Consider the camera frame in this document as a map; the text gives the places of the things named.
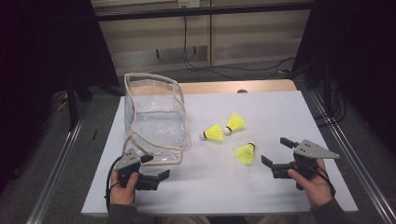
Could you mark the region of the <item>black metal crossbar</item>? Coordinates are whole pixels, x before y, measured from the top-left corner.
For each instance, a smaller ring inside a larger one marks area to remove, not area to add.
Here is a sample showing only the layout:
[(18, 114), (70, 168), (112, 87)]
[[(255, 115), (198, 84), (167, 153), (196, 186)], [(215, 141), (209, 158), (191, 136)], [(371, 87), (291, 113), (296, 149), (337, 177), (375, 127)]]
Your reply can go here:
[(94, 19), (96, 21), (161, 19), (161, 18), (189, 17), (189, 16), (307, 10), (307, 9), (312, 9), (314, 6), (315, 6), (314, 2), (299, 2), (299, 3), (279, 3), (279, 4), (231, 6), (231, 7), (162, 9), (162, 10), (136, 11), (136, 12), (98, 13), (94, 16)]

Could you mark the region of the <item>person's leg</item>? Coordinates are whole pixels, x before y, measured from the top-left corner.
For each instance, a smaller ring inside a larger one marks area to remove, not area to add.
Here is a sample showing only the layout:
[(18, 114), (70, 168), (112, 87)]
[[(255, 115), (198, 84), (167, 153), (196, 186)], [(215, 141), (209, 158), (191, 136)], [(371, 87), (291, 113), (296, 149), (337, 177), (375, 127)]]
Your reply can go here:
[(297, 216), (245, 216), (244, 220), (248, 224), (299, 224)]
[(207, 217), (162, 217), (161, 224), (210, 224)]

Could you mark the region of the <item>yellow shuttlecock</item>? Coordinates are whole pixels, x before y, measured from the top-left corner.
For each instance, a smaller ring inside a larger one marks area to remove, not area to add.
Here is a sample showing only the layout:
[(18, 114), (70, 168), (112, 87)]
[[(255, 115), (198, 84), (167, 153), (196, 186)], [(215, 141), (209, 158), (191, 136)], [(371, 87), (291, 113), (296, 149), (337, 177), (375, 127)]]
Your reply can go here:
[(201, 132), (201, 138), (203, 140), (211, 140), (216, 142), (223, 141), (223, 130), (221, 126), (216, 123), (215, 125), (211, 126), (210, 128), (206, 129), (205, 131)]
[(255, 144), (253, 142), (249, 142), (246, 145), (238, 147), (234, 151), (234, 155), (238, 161), (243, 164), (251, 164), (254, 159), (254, 149)]
[(246, 122), (241, 115), (239, 115), (238, 113), (232, 113), (223, 131), (226, 135), (230, 135), (231, 133), (244, 128), (245, 125)]

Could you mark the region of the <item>clear plastic bag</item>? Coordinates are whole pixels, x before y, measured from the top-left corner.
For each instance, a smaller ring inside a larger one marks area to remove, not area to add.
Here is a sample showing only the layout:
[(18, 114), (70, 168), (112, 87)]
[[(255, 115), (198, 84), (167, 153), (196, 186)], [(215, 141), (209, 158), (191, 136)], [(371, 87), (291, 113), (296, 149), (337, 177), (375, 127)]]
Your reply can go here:
[(178, 164), (191, 148), (189, 118), (179, 84), (149, 73), (124, 76), (124, 149), (153, 158), (150, 165)]

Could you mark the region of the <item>metal floor rail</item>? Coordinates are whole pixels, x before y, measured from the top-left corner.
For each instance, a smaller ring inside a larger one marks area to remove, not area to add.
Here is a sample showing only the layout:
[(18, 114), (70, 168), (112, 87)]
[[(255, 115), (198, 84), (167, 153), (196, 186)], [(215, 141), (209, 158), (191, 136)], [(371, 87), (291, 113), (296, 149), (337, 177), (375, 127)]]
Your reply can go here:
[(384, 224), (396, 224), (396, 213), (393, 211), (392, 206), (386, 199), (383, 192), (380, 190), (378, 185), (374, 182), (372, 177), (369, 175), (367, 169), (361, 162), (358, 154), (355, 152), (353, 146), (347, 140), (341, 127), (337, 121), (330, 117), (324, 106), (324, 100), (321, 98), (317, 91), (310, 93), (313, 101), (315, 102), (318, 110), (323, 113), (325, 124), (331, 130), (332, 135), (337, 141), (339, 147), (342, 149), (345, 158), (349, 162), (351, 168), (355, 172), (357, 178), (361, 182), (362, 187), (367, 193), (369, 199), (375, 207), (376, 212), (381, 216)]
[(41, 190), (40, 195), (35, 202), (35, 206), (28, 217), (26, 224), (42, 224), (50, 206), (50, 202), (60, 182), (64, 167), (66, 166), (70, 153), (77, 141), (82, 123), (83, 119), (79, 119), (73, 129), (68, 133), (57, 161), (49, 174), (49, 178), (47, 179), (44, 188)]

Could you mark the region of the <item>black curtain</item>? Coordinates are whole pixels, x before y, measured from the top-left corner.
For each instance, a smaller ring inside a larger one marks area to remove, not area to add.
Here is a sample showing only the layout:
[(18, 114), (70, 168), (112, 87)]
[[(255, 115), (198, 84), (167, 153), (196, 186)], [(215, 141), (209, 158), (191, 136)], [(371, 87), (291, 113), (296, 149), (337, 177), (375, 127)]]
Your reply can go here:
[(24, 163), (52, 95), (117, 86), (92, 0), (0, 0), (0, 193)]
[(330, 67), (342, 92), (396, 155), (396, 0), (313, 0), (293, 67)]

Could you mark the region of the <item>black stand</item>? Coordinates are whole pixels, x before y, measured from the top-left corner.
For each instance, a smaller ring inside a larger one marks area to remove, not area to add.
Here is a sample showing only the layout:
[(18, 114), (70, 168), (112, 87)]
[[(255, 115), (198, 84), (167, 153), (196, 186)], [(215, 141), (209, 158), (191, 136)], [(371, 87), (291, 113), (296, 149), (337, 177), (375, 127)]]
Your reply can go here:
[(70, 116), (70, 131), (72, 131), (78, 123), (76, 96), (78, 96), (82, 102), (89, 102), (92, 99), (92, 93), (89, 90), (89, 83), (87, 78), (82, 74), (70, 75), (67, 79), (67, 102)]

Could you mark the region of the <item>person's right leg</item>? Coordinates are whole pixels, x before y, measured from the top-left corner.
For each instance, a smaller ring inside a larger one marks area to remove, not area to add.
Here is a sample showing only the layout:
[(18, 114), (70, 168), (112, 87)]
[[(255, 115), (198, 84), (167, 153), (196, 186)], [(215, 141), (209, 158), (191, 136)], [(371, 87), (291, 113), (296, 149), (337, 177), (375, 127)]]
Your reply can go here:
[(299, 224), (297, 216), (245, 216), (244, 220), (248, 224)]

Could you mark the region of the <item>person's right hand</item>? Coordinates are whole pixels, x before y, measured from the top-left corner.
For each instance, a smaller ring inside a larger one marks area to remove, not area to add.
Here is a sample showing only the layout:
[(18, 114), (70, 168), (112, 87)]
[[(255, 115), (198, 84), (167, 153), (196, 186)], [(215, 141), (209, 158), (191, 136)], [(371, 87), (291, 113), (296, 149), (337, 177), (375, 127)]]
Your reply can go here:
[(289, 169), (288, 174), (304, 188), (311, 208), (322, 206), (333, 199), (329, 184), (319, 175), (308, 180), (293, 169)]

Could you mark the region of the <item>person's left leg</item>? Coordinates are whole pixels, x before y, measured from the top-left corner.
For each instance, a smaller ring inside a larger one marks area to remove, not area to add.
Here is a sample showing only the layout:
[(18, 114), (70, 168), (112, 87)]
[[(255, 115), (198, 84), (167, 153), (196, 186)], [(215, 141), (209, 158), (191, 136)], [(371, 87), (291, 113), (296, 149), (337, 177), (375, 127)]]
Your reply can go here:
[(161, 224), (210, 224), (207, 217), (162, 217)]

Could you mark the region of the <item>wooden table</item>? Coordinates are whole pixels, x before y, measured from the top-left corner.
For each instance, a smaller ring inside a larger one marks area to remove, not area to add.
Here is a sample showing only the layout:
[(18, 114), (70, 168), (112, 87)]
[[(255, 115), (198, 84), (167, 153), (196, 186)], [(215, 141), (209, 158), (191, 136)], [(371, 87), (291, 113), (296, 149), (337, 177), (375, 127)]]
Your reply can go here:
[(166, 81), (156, 81), (143, 79), (133, 81), (125, 85), (127, 93), (140, 94), (214, 94), (214, 93), (237, 93), (238, 90), (248, 92), (265, 91), (296, 91), (296, 87), (291, 80), (248, 80), (248, 81), (217, 81), (217, 82), (193, 82), (193, 83), (172, 83)]

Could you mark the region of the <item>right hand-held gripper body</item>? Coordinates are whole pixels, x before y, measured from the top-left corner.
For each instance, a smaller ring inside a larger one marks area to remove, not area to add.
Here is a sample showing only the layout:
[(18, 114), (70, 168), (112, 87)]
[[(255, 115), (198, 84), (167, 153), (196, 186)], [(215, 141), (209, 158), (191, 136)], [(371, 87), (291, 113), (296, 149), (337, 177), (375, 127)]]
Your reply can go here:
[(329, 184), (331, 190), (334, 190), (328, 174), (318, 166), (317, 159), (339, 159), (340, 156), (309, 140), (294, 143), (296, 144), (295, 148), (292, 148), (294, 161), (285, 164), (273, 164), (270, 168), (273, 177), (290, 179), (288, 170), (293, 169), (308, 180), (319, 175)]

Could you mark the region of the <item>person's left hand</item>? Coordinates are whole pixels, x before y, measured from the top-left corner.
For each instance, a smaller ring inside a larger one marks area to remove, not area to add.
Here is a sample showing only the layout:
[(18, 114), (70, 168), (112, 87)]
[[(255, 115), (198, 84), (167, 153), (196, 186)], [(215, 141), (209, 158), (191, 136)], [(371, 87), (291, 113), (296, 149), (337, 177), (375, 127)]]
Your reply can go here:
[(138, 180), (138, 173), (131, 174), (125, 188), (123, 188), (119, 183), (117, 171), (112, 171), (110, 180), (110, 202), (121, 205), (133, 205), (134, 190)]

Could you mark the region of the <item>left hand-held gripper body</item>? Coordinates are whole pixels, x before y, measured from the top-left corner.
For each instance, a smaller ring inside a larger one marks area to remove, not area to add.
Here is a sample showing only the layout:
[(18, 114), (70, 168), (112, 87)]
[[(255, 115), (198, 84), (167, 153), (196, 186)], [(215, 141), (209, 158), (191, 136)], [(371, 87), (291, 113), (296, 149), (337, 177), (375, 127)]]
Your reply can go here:
[(138, 180), (135, 185), (136, 190), (156, 190), (160, 184), (158, 176), (143, 175), (139, 172), (142, 164), (134, 149), (128, 149), (116, 163), (115, 170), (118, 172), (120, 185), (125, 188), (132, 173), (138, 173)]

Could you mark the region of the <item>white table cover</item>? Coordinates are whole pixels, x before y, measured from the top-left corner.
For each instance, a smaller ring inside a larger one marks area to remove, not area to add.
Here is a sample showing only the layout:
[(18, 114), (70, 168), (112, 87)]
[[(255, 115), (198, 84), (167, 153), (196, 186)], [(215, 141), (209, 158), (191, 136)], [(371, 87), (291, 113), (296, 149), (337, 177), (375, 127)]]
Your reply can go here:
[[(191, 148), (181, 162), (144, 166), (145, 175), (170, 171), (154, 191), (141, 190), (135, 204), (142, 215), (227, 216), (303, 213), (309, 203), (290, 179), (275, 179), (261, 155), (275, 163), (292, 161), (280, 138), (305, 139), (323, 146), (318, 127), (299, 91), (262, 93), (188, 94), (185, 97)], [(241, 115), (244, 128), (223, 141), (203, 140), (201, 132), (218, 123), (223, 130), (232, 113)], [(234, 151), (255, 144), (251, 164), (238, 161)]]

